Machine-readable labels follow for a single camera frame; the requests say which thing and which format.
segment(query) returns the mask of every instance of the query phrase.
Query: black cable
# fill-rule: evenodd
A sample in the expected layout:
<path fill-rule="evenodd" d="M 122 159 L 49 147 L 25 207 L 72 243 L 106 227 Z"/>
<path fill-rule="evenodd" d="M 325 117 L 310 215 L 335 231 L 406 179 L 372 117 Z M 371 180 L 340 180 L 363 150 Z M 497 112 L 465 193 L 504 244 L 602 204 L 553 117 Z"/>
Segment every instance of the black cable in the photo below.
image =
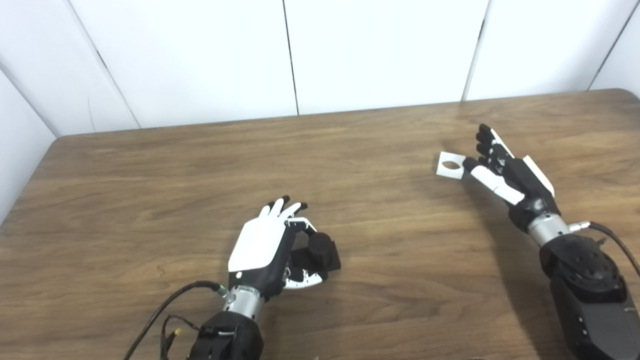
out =
<path fill-rule="evenodd" d="M 151 325 L 153 325 L 154 322 L 156 322 L 156 320 L 158 319 L 158 316 L 160 316 L 160 313 L 162 313 L 163 310 L 169 304 L 171 304 L 171 302 L 174 301 L 178 296 L 195 288 L 209 288 L 213 291 L 218 291 L 220 289 L 220 284 L 213 281 L 201 280 L 201 281 L 192 282 L 191 284 L 183 286 L 181 289 L 173 293 L 151 315 L 151 317 L 149 318 L 145 326 L 142 328 L 142 331 L 140 331 L 140 334 L 138 335 L 138 337 L 133 341 L 133 344 L 131 344 L 131 347 L 129 347 L 129 351 L 127 351 L 127 353 L 124 355 L 123 360 L 129 360 L 131 358 L 131 356 L 133 355 L 133 352 L 136 351 L 136 348 L 138 347 L 142 339 L 145 337 L 145 335 L 147 335 L 147 332 L 149 331 L 149 329 L 151 329 Z"/>
<path fill-rule="evenodd" d="M 631 262 L 631 265 L 634 266 L 634 269 L 636 270 L 636 273 L 638 274 L 638 276 L 640 276 L 640 264 L 638 264 L 638 262 L 636 261 L 636 258 L 631 253 L 631 250 L 629 250 L 629 248 L 625 245 L 625 243 L 623 243 L 622 240 L 611 229 L 609 229 L 608 227 L 606 227 L 606 226 L 604 226 L 602 224 L 598 224 L 597 222 L 593 222 L 593 221 L 590 222 L 589 228 L 597 230 L 597 231 L 600 231 L 601 233 L 604 233 L 608 237 L 612 238 L 613 241 L 615 241 L 618 244 L 618 246 L 620 247 L 620 249 L 622 249 L 622 251 L 625 253 L 627 258 Z"/>
<path fill-rule="evenodd" d="M 180 315 L 167 315 L 166 319 L 164 319 L 164 322 L 162 323 L 162 330 L 160 331 L 160 359 L 161 360 L 165 360 L 168 359 L 168 353 L 169 353 L 169 348 L 172 345 L 172 342 L 169 342 L 167 337 L 166 337 L 166 324 L 169 322 L 169 320 L 171 319 L 178 319 L 178 320 L 182 320 L 182 322 L 184 322 L 185 324 L 189 325 L 190 328 L 192 328 L 195 331 L 200 331 L 200 327 L 197 326 L 196 324 L 190 322 L 189 320 L 183 318 Z"/>

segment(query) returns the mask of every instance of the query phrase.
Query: bolt hole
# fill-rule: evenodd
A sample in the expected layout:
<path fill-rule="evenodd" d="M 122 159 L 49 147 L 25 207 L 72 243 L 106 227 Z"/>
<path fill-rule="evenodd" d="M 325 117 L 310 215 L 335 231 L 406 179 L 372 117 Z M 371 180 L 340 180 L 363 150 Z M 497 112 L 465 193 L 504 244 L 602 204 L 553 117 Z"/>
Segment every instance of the bolt hole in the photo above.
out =
<path fill-rule="evenodd" d="M 451 169 L 451 170 L 457 170 L 460 168 L 460 165 L 458 163 L 455 163 L 453 161 L 443 161 L 442 162 L 442 166 L 444 166 L 445 168 Z"/>

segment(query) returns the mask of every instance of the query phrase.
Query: wood grain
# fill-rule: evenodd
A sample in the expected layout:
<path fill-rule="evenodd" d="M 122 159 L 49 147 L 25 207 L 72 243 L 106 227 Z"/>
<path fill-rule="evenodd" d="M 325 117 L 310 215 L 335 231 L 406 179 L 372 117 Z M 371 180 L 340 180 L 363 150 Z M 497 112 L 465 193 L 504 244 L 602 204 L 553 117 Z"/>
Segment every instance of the wood grain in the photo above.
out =
<path fill-rule="evenodd" d="M 536 246 L 472 179 L 435 175 L 481 122 L 536 160 L 567 221 L 640 253 L 640 103 L 621 90 L 66 136 L 0 228 L 0 358 L 121 358 L 171 292 L 226 282 L 242 225 L 289 194 L 343 267 L 267 304 L 263 359 L 568 359 Z M 220 307 L 194 291 L 168 313 Z"/>

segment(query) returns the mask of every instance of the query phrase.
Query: white wall panel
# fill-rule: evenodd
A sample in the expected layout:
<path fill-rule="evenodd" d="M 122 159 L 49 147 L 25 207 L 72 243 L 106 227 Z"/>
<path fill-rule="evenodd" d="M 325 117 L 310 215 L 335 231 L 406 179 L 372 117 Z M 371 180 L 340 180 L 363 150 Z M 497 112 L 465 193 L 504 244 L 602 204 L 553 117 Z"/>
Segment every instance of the white wall panel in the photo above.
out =
<path fill-rule="evenodd" d="M 640 97 L 640 10 L 629 20 L 591 89 L 622 88 Z"/>
<path fill-rule="evenodd" d="M 0 72 L 0 224 L 54 139 Z"/>
<path fill-rule="evenodd" d="M 482 0 L 285 0 L 301 114 L 459 101 Z"/>
<path fill-rule="evenodd" d="M 72 0 L 143 127 L 296 114 L 281 0 Z"/>
<path fill-rule="evenodd" d="M 468 100 L 587 90 L 637 0 L 492 0 Z"/>
<path fill-rule="evenodd" d="M 59 135 L 137 127 L 66 0 L 0 1 L 0 67 Z"/>

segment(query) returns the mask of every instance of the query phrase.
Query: robotic hand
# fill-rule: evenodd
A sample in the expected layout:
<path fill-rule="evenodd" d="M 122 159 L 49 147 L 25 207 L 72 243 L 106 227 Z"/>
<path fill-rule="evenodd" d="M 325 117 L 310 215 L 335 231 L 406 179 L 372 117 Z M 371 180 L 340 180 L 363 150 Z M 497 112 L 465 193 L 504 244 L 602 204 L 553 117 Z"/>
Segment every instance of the robotic hand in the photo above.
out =
<path fill-rule="evenodd" d="M 225 305 L 200 327 L 189 360 L 258 360 L 264 346 L 256 324 L 262 306 L 283 289 L 319 284 L 340 268 L 331 238 L 306 218 L 295 217 L 307 204 L 283 210 L 288 201 L 283 196 L 270 202 L 245 223 L 228 262 Z M 299 232 L 308 235 L 308 246 L 293 250 Z"/>
<path fill-rule="evenodd" d="M 476 139 L 481 157 L 463 167 L 504 199 L 512 223 L 540 246 L 571 351 L 580 360 L 640 359 L 640 319 L 624 277 L 598 242 L 573 234 L 595 223 L 566 225 L 551 182 L 530 157 L 515 158 L 487 125 Z"/>

